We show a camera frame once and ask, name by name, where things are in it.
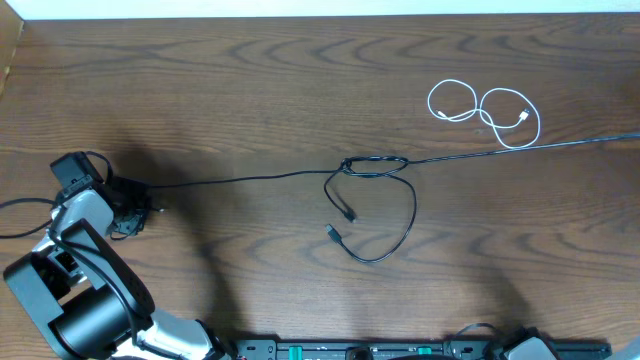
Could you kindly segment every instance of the wire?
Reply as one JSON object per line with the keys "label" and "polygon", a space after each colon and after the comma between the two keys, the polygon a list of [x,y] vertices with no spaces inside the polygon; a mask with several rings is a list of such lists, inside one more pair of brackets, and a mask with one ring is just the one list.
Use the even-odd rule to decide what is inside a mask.
{"label": "wire", "polygon": [[195,185],[215,185],[215,184],[228,184],[239,181],[249,181],[249,180],[272,180],[272,179],[282,179],[289,176],[297,176],[297,175],[305,175],[305,174],[331,174],[336,170],[305,170],[305,171],[295,171],[286,174],[280,175],[270,175],[270,176],[248,176],[242,178],[235,179],[226,179],[226,180],[209,180],[209,181],[195,181],[181,184],[172,184],[172,185],[152,185],[150,189],[171,189],[171,188],[179,188],[179,187],[187,187],[187,186],[195,186]]}
{"label": "wire", "polygon": [[[491,331],[498,335],[498,336],[503,336],[503,332],[498,329],[497,327],[489,324],[489,323],[475,323],[475,324],[471,324],[471,325],[467,325],[465,326],[462,330],[458,331],[455,335],[453,335],[451,338],[449,338],[449,340],[446,342],[446,346],[449,349],[449,353],[452,354],[452,356],[454,357],[454,359],[457,359],[455,357],[455,350],[453,350],[451,343],[453,342],[453,340],[459,338],[460,336],[462,336],[462,334],[471,331],[471,330],[476,330],[476,329],[480,329],[480,328],[487,328],[487,329],[491,329]],[[485,346],[485,348],[482,350],[482,356],[479,358],[476,358],[474,360],[482,360],[484,358],[486,358],[487,355],[487,349],[489,349],[489,345],[490,343],[487,343],[487,345]]]}
{"label": "wire", "polygon": [[[14,200],[10,200],[7,202],[4,202],[2,204],[0,204],[0,210],[4,209],[5,207],[11,206],[11,205],[17,205],[17,204],[24,204],[24,203],[40,203],[40,204],[49,204],[53,207],[55,207],[57,205],[57,203],[53,200],[49,200],[49,199],[44,199],[44,198],[21,198],[21,199],[14,199]],[[44,228],[46,228],[47,226],[49,226],[49,224],[51,224],[51,220],[45,222],[44,224],[31,229],[29,231],[20,233],[20,234],[16,234],[16,235],[0,235],[0,239],[17,239],[17,238],[21,238],[21,237],[25,237],[28,235],[31,235],[35,232],[38,232]]]}
{"label": "wire", "polygon": [[[453,116],[447,116],[442,111],[433,110],[433,108],[431,108],[431,95],[433,95],[433,92],[438,87],[440,87],[441,85],[446,84],[446,83],[460,84],[460,85],[468,88],[471,91],[471,94],[473,95],[473,109],[465,111],[465,112],[463,112],[461,114],[458,114],[458,115],[453,115]],[[527,102],[527,104],[529,104],[529,106],[531,107],[533,112],[536,114],[536,119],[537,119],[537,122],[538,122],[538,130],[536,132],[536,136],[529,143],[527,143],[525,145],[520,145],[520,146],[507,145],[502,140],[502,137],[500,136],[500,133],[498,132],[499,129],[513,129],[513,128],[517,127],[518,125],[520,125],[529,116],[529,110],[528,109],[525,109],[522,113],[520,113],[520,116],[518,117],[518,121],[515,124],[508,125],[508,126],[502,126],[502,125],[497,125],[496,123],[494,123],[493,122],[493,118],[491,117],[491,114],[489,114],[489,112],[487,112],[486,110],[484,110],[482,108],[482,105],[484,105],[484,100],[487,98],[487,96],[489,94],[497,92],[497,91],[509,92],[509,93],[516,94],[516,95],[520,96],[524,101]],[[541,124],[540,114],[538,113],[538,109],[536,109],[535,105],[533,105],[533,103],[529,99],[527,99],[527,97],[524,96],[522,93],[520,93],[520,92],[518,92],[516,90],[513,90],[513,89],[508,89],[508,88],[494,88],[494,89],[491,89],[491,90],[487,91],[482,96],[482,99],[480,99],[480,105],[478,105],[478,96],[476,95],[475,90],[473,90],[473,88],[469,84],[467,84],[465,82],[462,82],[460,80],[456,80],[456,79],[445,79],[445,80],[442,80],[439,83],[437,83],[436,86],[434,86],[433,89],[431,89],[431,91],[429,92],[429,95],[427,95],[427,109],[429,109],[431,114],[434,117],[436,117],[437,119],[450,121],[450,122],[465,121],[465,120],[471,118],[472,116],[474,116],[477,113],[477,114],[480,115],[480,120],[482,120],[485,124],[489,125],[493,129],[493,133],[496,135],[496,139],[498,139],[498,142],[500,142],[500,144],[502,146],[506,147],[507,149],[520,149],[520,148],[525,148],[527,146],[533,145],[533,143],[535,143],[538,140],[538,138],[540,137],[540,132],[542,131],[542,124]]]}
{"label": "wire", "polygon": [[[407,237],[409,236],[409,233],[411,232],[411,229],[413,228],[413,224],[414,224],[414,221],[415,221],[415,218],[416,218],[416,214],[417,214],[417,211],[418,211],[418,199],[417,199],[417,196],[416,196],[415,188],[407,180],[405,180],[403,178],[400,178],[400,177],[397,177],[397,176],[394,175],[394,174],[404,170],[409,165],[427,164],[427,163],[448,161],[448,160],[468,159],[468,158],[474,158],[474,157],[484,157],[484,156],[492,156],[492,155],[500,155],[500,154],[510,154],[510,153],[515,153],[515,152],[520,152],[520,151],[550,149],[550,148],[556,148],[556,147],[566,147],[566,146],[583,145],[583,144],[589,144],[589,143],[599,143],[599,142],[608,142],[608,141],[619,141],[619,140],[627,140],[627,139],[640,139],[640,133],[637,133],[637,134],[624,134],[624,135],[616,135],[616,136],[607,136],[607,137],[599,137],[599,138],[587,138],[587,139],[582,139],[582,140],[577,140],[577,141],[567,141],[567,142],[551,143],[551,144],[536,145],[536,146],[529,146],[529,147],[513,147],[513,148],[494,150],[494,151],[484,151],[484,152],[469,153],[469,154],[449,155],[449,156],[428,158],[428,159],[423,159],[423,160],[413,160],[413,161],[411,161],[411,160],[409,160],[407,158],[404,158],[404,157],[399,157],[399,156],[354,156],[354,157],[345,158],[344,160],[342,160],[342,162],[340,163],[340,166],[335,170],[305,170],[305,171],[296,171],[296,172],[290,172],[290,173],[285,173],[285,174],[280,174],[280,175],[249,176],[249,177],[224,179],[224,180],[208,180],[208,181],[196,181],[196,182],[179,183],[179,184],[171,184],[171,185],[155,185],[155,186],[150,186],[150,188],[151,189],[174,189],[174,188],[197,186],[197,185],[229,184],[229,183],[234,183],[234,182],[250,181],[250,180],[281,179],[281,178],[285,178],[285,177],[289,177],[289,176],[297,176],[297,175],[305,175],[305,174],[330,174],[329,177],[327,178],[327,180],[324,182],[324,186],[323,186],[325,195],[327,196],[327,198],[329,199],[331,204],[336,209],[338,209],[342,213],[342,215],[344,215],[344,217],[349,222],[355,222],[356,216],[353,213],[353,211],[351,209],[344,209],[340,205],[338,205],[338,203],[331,197],[331,195],[330,195],[330,193],[328,191],[328,185],[331,182],[331,180],[333,180],[335,178],[336,175],[338,175],[340,173],[343,173],[343,174],[348,175],[348,176],[354,176],[354,177],[365,178],[365,179],[374,179],[374,178],[380,178],[380,177],[387,177],[387,178],[390,178],[390,179],[393,179],[393,180],[396,180],[396,181],[400,181],[403,184],[405,184],[407,187],[409,187],[409,189],[411,190],[411,194],[412,194],[412,198],[413,198],[413,212],[412,212],[410,220],[409,220],[409,225],[407,226],[406,230],[404,231],[404,233],[400,237],[400,240],[398,240],[398,242],[396,242],[396,244],[389,251],[387,251],[384,255],[382,255],[380,257],[377,257],[377,258],[374,258],[374,259],[363,259],[360,256],[358,256],[357,254],[355,254],[353,251],[351,251],[342,242],[341,237],[338,236],[337,241],[336,241],[336,239],[334,239],[334,241],[336,241],[336,243],[338,243],[338,245],[340,245],[347,252],[347,254],[349,254],[349,256],[351,256],[353,259],[355,259],[355,260],[357,260],[357,261],[359,261],[361,263],[376,263],[376,262],[380,262],[380,261],[388,258],[396,250],[398,250],[398,248],[407,239]],[[397,168],[389,170],[389,171],[385,171],[385,172],[357,172],[357,171],[353,170],[352,166],[353,166],[354,163],[356,163],[356,162],[364,162],[364,161],[367,161],[367,162],[380,162],[380,161],[398,162],[399,165],[398,165]]]}
{"label": "wire", "polygon": [[107,164],[107,178],[105,179],[105,184],[110,185],[111,184],[111,179],[113,178],[113,168],[111,167],[111,162],[109,162],[109,159],[107,159],[106,156],[97,153],[95,151],[87,151],[85,152],[85,154],[87,155],[91,155],[91,156],[95,156],[98,159],[102,160],[105,162],[105,164]]}

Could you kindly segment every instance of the black charging cable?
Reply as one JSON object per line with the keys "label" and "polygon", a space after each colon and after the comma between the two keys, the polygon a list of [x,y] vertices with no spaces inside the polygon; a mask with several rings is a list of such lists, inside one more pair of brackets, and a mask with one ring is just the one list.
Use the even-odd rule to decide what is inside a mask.
{"label": "black charging cable", "polygon": [[[515,153],[515,152],[550,149],[550,148],[556,148],[556,147],[567,147],[567,146],[575,146],[575,145],[584,145],[584,144],[590,144],[590,143],[620,141],[620,140],[627,140],[627,139],[640,139],[640,133],[615,135],[615,136],[605,136],[605,137],[598,137],[598,138],[587,138],[587,139],[582,139],[582,140],[577,140],[577,141],[567,141],[567,142],[551,143],[551,144],[544,144],[544,145],[535,145],[535,146],[529,146],[529,147],[525,147],[525,148],[501,149],[501,150],[484,151],[484,152],[469,153],[469,154],[449,155],[449,156],[428,158],[428,159],[423,159],[423,160],[413,160],[413,161],[412,160],[408,160],[407,158],[404,158],[404,157],[399,157],[399,156],[354,156],[354,157],[349,157],[349,158],[345,158],[344,160],[342,160],[342,162],[340,163],[340,166],[337,169],[334,169],[334,170],[303,170],[303,171],[295,171],[295,172],[289,172],[289,173],[284,173],[284,174],[279,174],[279,175],[248,176],[248,177],[240,177],[240,178],[233,178],[233,179],[223,179],[223,180],[206,180],[206,181],[186,182],[186,183],[178,183],[178,184],[170,184],[170,185],[155,185],[155,186],[150,186],[149,188],[150,189],[176,189],[176,188],[183,188],[183,187],[196,186],[196,185],[229,184],[229,183],[235,183],[235,182],[241,182],[241,181],[282,179],[282,178],[286,178],[286,177],[290,177],[290,176],[298,176],[298,175],[328,174],[329,177],[324,182],[324,187],[323,187],[327,198],[329,199],[331,204],[336,209],[338,209],[342,213],[342,215],[349,222],[353,223],[356,220],[355,212],[352,209],[348,208],[347,206],[342,207],[342,206],[338,205],[338,203],[333,199],[333,197],[329,193],[328,185],[331,182],[331,180],[333,180],[340,173],[342,173],[344,175],[347,175],[347,176],[359,177],[359,178],[363,178],[363,179],[375,179],[375,178],[382,178],[382,177],[390,178],[390,179],[393,179],[393,180],[396,180],[396,181],[399,181],[399,182],[403,183],[404,185],[406,185],[409,188],[409,190],[411,191],[411,194],[412,194],[412,199],[413,199],[413,211],[412,211],[412,214],[411,214],[411,217],[410,217],[410,220],[409,220],[409,224],[407,225],[407,228],[405,229],[404,233],[402,234],[400,239],[396,242],[396,244],[389,251],[387,251],[384,255],[382,255],[380,257],[377,257],[377,258],[373,258],[373,259],[364,259],[364,258],[358,256],[357,254],[355,254],[352,250],[350,250],[342,242],[342,236],[340,236],[338,231],[332,225],[327,225],[326,226],[326,230],[327,230],[327,233],[329,234],[330,238],[334,242],[336,242],[338,245],[340,245],[345,250],[345,252],[347,252],[347,254],[349,254],[349,256],[351,256],[355,260],[357,260],[359,262],[362,262],[362,263],[376,263],[376,262],[380,262],[380,261],[388,258],[396,250],[398,250],[398,248],[407,239],[407,237],[409,236],[409,233],[411,232],[411,229],[413,228],[413,224],[415,222],[416,214],[417,214],[417,211],[418,211],[418,199],[417,199],[417,196],[416,196],[416,191],[415,191],[415,188],[413,187],[413,185],[411,185],[410,182],[408,182],[407,180],[397,176],[397,173],[399,173],[400,171],[404,170],[405,168],[407,168],[410,165],[427,164],[427,163],[449,161],[449,160],[458,160],[458,159],[468,159],[468,158],[474,158],[474,157],[485,157],[485,156],[500,155],[500,154],[510,154],[510,153]],[[107,163],[107,181],[110,181],[113,171],[111,169],[111,164],[106,159],[106,157],[104,157],[104,156],[102,156],[100,154],[97,154],[97,153],[93,153],[93,152],[87,152],[87,154],[93,155],[93,156],[97,156],[98,158],[104,160]],[[383,172],[358,172],[358,171],[355,171],[352,166],[353,166],[354,163],[359,163],[359,162],[397,162],[399,165],[398,165],[398,167],[396,167],[396,168],[394,168],[392,170],[389,170],[389,171],[383,171]],[[13,205],[13,204],[17,203],[18,201],[22,201],[22,200],[25,200],[25,199],[12,200],[12,201],[0,204],[0,209],[3,208],[3,207],[9,206],[9,205]],[[48,224],[50,224],[50,222],[47,222],[46,224],[41,225],[40,227],[38,227],[36,229],[33,229],[33,230],[30,230],[28,232],[25,232],[23,234],[18,234],[17,236],[0,235],[0,239],[7,239],[7,238],[15,238],[15,237],[26,236],[26,235],[32,234],[32,233],[34,233],[34,232],[46,227]]]}

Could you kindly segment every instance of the usb connector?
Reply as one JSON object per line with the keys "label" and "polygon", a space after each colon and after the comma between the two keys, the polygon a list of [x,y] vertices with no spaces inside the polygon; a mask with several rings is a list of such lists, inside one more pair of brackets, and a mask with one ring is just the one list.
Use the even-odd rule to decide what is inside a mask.
{"label": "usb connector", "polygon": [[525,121],[527,120],[528,117],[529,117],[529,109],[524,109],[520,113],[520,116],[518,117],[518,119],[520,119],[520,121]]}

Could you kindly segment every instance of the cable loop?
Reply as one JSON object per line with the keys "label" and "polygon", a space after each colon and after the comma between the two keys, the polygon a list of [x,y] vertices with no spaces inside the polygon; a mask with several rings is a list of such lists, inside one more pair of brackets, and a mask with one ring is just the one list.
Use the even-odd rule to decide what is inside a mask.
{"label": "cable loop", "polygon": [[[402,163],[402,165],[398,166],[395,169],[391,169],[389,171],[384,171],[384,172],[357,172],[353,170],[352,166],[354,162],[364,162],[364,161],[396,161],[396,162]],[[361,178],[371,179],[371,178],[393,175],[397,172],[404,170],[404,168],[406,168],[407,166],[409,166],[409,159],[401,156],[392,156],[392,155],[353,156],[353,157],[345,158],[344,160],[342,160],[338,171],[342,171],[342,173],[349,176],[357,176]]]}

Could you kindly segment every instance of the black cable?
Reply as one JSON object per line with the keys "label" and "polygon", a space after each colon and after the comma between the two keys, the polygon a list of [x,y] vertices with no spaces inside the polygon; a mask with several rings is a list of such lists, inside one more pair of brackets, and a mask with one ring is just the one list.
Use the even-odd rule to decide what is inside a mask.
{"label": "black cable", "polygon": [[[228,183],[234,183],[234,182],[240,182],[240,181],[249,181],[249,180],[281,179],[281,178],[285,178],[285,177],[289,177],[289,176],[304,175],[304,174],[331,174],[327,178],[325,183],[324,183],[325,195],[327,196],[327,198],[329,199],[331,204],[336,209],[338,209],[342,213],[342,215],[344,215],[344,217],[347,220],[349,220],[350,222],[355,222],[356,216],[353,213],[353,211],[351,209],[343,209],[342,207],[340,207],[333,200],[331,195],[329,194],[329,191],[327,189],[327,186],[329,185],[329,182],[331,182],[331,180],[339,173],[343,173],[343,174],[349,175],[349,176],[366,178],[366,179],[373,179],[373,178],[379,178],[379,177],[391,178],[391,179],[400,181],[403,184],[407,185],[409,187],[409,189],[411,190],[412,197],[413,197],[413,213],[411,214],[411,219],[409,221],[409,225],[407,226],[407,228],[406,228],[405,232],[403,233],[402,237],[400,237],[400,240],[398,240],[396,245],[393,246],[391,248],[391,250],[389,250],[384,255],[382,255],[380,257],[377,257],[377,258],[374,258],[374,259],[363,259],[363,258],[359,257],[358,255],[356,255],[353,251],[351,251],[342,242],[342,237],[337,233],[337,231],[335,231],[335,229],[333,229],[333,227],[331,227],[330,225],[327,226],[328,230],[332,229],[332,231],[334,232],[333,234],[330,234],[331,238],[338,245],[340,245],[347,252],[347,254],[349,254],[349,256],[351,256],[355,260],[357,260],[359,262],[362,262],[362,263],[375,263],[375,262],[380,262],[380,261],[388,258],[396,250],[398,250],[398,248],[407,239],[407,237],[409,236],[409,233],[411,232],[411,229],[413,228],[413,223],[415,221],[416,214],[417,214],[417,211],[418,211],[418,199],[417,199],[417,196],[416,196],[416,191],[415,191],[413,185],[411,185],[411,183],[409,183],[407,180],[393,175],[393,174],[396,174],[396,173],[404,170],[409,165],[427,164],[427,163],[433,163],[433,162],[439,162],[439,161],[447,161],[447,160],[468,159],[468,158],[473,158],[473,157],[483,157],[483,156],[491,156],[491,155],[499,155],[499,154],[509,154],[509,153],[515,153],[515,152],[520,152],[520,151],[549,149],[549,148],[563,147],[563,146],[583,145],[583,144],[597,143],[597,142],[619,141],[619,140],[626,140],[626,139],[640,139],[640,133],[616,135],[616,136],[606,136],[606,137],[599,137],[599,138],[587,138],[587,139],[582,139],[582,140],[577,140],[577,141],[567,141],[567,142],[560,142],[560,143],[536,145],[536,146],[529,146],[529,147],[525,147],[525,148],[502,149],[502,150],[484,151],[484,152],[469,153],[469,154],[449,155],[449,156],[442,156],[442,157],[429,158],[429,159],[423,159],[423,160],[413,160],[413,161],[410,161],[407,158],[399,157],[399,156],[354,156],[354,157],[345,158],[344,160],[342,160],[342,162],[340,163],[340,166],[335,170],[305,170],[305,171],[296,171],[296,172],[290,172],[290,173],[285,173],[285,174],[280,174],[280,175],[248,176],[248,177],[224,179],[224,180],[195,181],[195,182],[179,183],[179,184],[171,184],[171,185],[155,185],[155,186],[150,186],[150,188],[151,189],[171,189],[171,188],[180,188],[180,187],[196,186],[196,185],[228,184]],[[400,165],[395,169],[392,169],[392,170],[389,170],[389,171],[385,171],[385,172],[357,172],[357,171],[354,171],[352,169],[353,163],[355,163],[355,162],[363,162],[363,161],[373,161],[373,162],[395,161],[395,162],[400,163]]]}
{"label": "black cable", "polygon": [[[44,199],[44,198],[21,198],[21,199],[14,199],[14,200],[9,200],[7,202],[4,202],[2,204],[0,204],[0,209],[3,209],[7,206],[11,206],[11,205],[16,205],[16,204],[24,204],[24,203],[40,203],[40,204],[49,204],[53,207],[55,207],[57,205],[57,203],[53,200],[49,200],[49,199]],[[49,226],[49,224],[51,224],[51,220],[45,222],[44,224],[31,229],[29,231],[20,233],[20,234],[16,234],[16,235],[0,235],[0,239],[17,239],[17,238],[21,238],[21,237],[25,237],[27,235],[31,235],[37,231],[40,231],[44,228],[46,228],[47,226]]]}
{"label": "black cable", "polygon": [[111,184],[111,179],[113,178],[113,168],[111,167],[111,162],[109,162],[109,159],[106,158],[106,156],[97,153],[95,151],[87,151],[85,152],[85,154],[87,155],[91,155],[91,156],[95,156],[98,159],[102,160],[105,162],[105,164],[107,164],[107,178],[105,179],[105,184],[109,185]]}
{"label": "black cable", "polygon": [[[445,347],[449,349],[449,352],[451,354],[453,354],[453,356],[455,358],[455,354],[453,352],[453,348],[451,346],[451,342],[453,342],[453,340],[459,338],[460,336],[462,336],[462,334],[464,334],[464,333],[466,333],[468,331],[476,330],[476,329],[480,329],[480,328],[490,329],[494,334],[496,334],[498,336],[503,336],[504,335],[500,329],[498,329],[497,327],[493,326],[492,324],[489,324],[489,323],[475,323],[475,324],[467,325],[462,330],[460,330],[457,333],[455,333],[455,335],[453,335],[451,338],[449,338],[449,340],[446,342],[446,346]],[[485,346],[485,348],[482,350],[482,356],[481,357],[475,358],[473,360],[485,359],[486,355],[487,355],[487,350],[489,348],[489,345],[490,345],[490,343],[487,343],[487,346]]]}
{"label": "black cable", "polygon": [[272,180],[272,179],[282,179],[289,176],[304,175],[304,174],[331,174],[335,171],[336,170],[305,170],[305,171],[296,171],[296,172],[280,174],[280,175],[247,176],[242,178],[226,179],[226,180],[195,181],[195,182],[172,184],[172,185],[152,185],[152,186],[149,186],[149,188],[150,189],[171,189],[171,188],[187,187],[187,186],[194,186],[194,185],[228,184],[232,182],[248,181],[248,180]]}

